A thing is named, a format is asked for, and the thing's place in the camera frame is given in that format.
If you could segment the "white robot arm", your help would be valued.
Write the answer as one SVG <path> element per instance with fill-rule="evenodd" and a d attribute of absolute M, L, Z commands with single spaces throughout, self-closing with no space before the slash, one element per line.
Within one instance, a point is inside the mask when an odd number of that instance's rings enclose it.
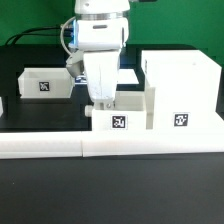
<path fill-rule="evenodd" d="M 129 38 L 128 12 L 140 0 L 76 0 L 75 15 L 60 30 L 72 77 L 84 73 L 95 107 L 112 109 L 120 70 L 120 55 Z"/>

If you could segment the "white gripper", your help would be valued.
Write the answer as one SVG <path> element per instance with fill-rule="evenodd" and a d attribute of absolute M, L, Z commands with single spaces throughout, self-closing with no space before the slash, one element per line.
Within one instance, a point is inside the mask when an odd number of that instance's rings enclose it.
<path fill-rule="evenodd" d="M 104 103 L 104 109 L 114 109 L 120 50 L 85 52 L 83 62 L 91 100 Z"/>

